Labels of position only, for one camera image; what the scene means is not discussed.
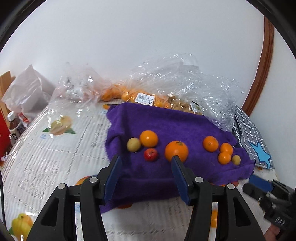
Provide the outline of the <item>right hand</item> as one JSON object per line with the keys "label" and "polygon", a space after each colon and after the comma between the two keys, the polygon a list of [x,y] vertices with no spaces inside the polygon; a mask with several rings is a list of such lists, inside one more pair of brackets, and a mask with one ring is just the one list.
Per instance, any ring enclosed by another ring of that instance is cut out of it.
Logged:
{"label": "right hand", "polygon": [[276,236],[280,233],[280,228],[271,224],[264,234],[266,241],[276,241]]}

